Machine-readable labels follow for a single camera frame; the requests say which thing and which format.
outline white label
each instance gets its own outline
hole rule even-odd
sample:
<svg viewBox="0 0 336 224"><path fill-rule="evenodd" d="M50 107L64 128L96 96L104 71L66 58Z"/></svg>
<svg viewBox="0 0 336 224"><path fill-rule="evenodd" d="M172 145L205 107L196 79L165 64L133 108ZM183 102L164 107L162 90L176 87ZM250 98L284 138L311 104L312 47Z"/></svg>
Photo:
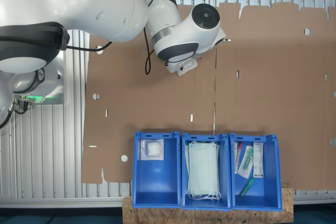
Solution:
<svg viewBox="0 0 336 224"><path fill-rule="evenodd" d="M254 143L253 144L253 178L263 178L264 177L264 143Z"/></svg>

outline surgical face mask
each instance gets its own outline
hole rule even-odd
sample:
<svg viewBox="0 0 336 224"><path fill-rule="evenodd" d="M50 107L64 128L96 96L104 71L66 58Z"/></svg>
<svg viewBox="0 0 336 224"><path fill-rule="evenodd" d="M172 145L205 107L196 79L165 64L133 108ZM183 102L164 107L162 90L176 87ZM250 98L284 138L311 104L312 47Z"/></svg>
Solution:
<svg viewBox="0 0 336 224"><path fill-rule="evenodd" d="M189 197L197 200L219 200L221 194L218 181L218 145L192 142L188 150Z"/></svg>

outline green syringe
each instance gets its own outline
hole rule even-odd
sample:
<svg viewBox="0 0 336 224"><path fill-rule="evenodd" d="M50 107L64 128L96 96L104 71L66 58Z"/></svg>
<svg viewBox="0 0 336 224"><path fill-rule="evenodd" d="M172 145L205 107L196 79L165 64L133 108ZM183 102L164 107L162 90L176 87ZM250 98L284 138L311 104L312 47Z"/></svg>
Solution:
<svg viewBox="0 0 336 224"><path fill-rule="evenodd" d="M243 197L243 196L247 193L247 191L250 189L250 187L251 187L251 185L253 184L253 182L254 182L254 178L251 178L251 179L247 182L247 184L244 186L244 188L243 188L242 191L240 192L240 195L239 195L239 196Z"/></svg>
<svg viewBox="0 0 336 224"><path fill-rule="evenodd" d="M245 160L245 162L244 162L244 166L243 166L243 169L244 169L244 170L247 170L247 168L248 168L248 166L249 166L249 164L250 164L252 158L253 158L253 148L251 148L251 149L249 150L249 152L248 152L248 155L247 155L247 157L246 157L246 160Z"/></svg>

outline wooden board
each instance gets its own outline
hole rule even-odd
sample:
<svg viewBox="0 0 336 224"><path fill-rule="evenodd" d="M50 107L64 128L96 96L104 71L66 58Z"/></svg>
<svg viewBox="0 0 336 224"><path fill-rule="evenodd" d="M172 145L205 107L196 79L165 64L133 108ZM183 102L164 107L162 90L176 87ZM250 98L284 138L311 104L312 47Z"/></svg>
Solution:
<svg viewBox="0 0 336 224"><path fill-rule="evenodd" d="M122 205L124 224L201 224L201 223L290 223L294 222L293 189L282 189L282 212L268 211L188 211L170 208L132 208L131 198L125 198Z"/></svg>

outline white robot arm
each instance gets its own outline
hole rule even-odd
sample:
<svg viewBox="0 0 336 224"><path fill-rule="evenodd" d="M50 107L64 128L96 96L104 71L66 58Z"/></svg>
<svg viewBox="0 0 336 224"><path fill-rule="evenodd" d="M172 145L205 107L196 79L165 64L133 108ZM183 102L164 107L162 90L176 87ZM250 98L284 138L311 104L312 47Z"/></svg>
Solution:
<svg viewBox="0 0 336 224"><path fill-rule="evenodd" d="M220 24L218 11L207 4L195 6L181 21L175 0L0 0L0 88L6 90L0 94L0 114L13 100L14 79L29 87L36 71L46 71L66 50L67 30L125 42L146 26L157 56L175 72L197 64L192 56L224 39Z"/></svg>

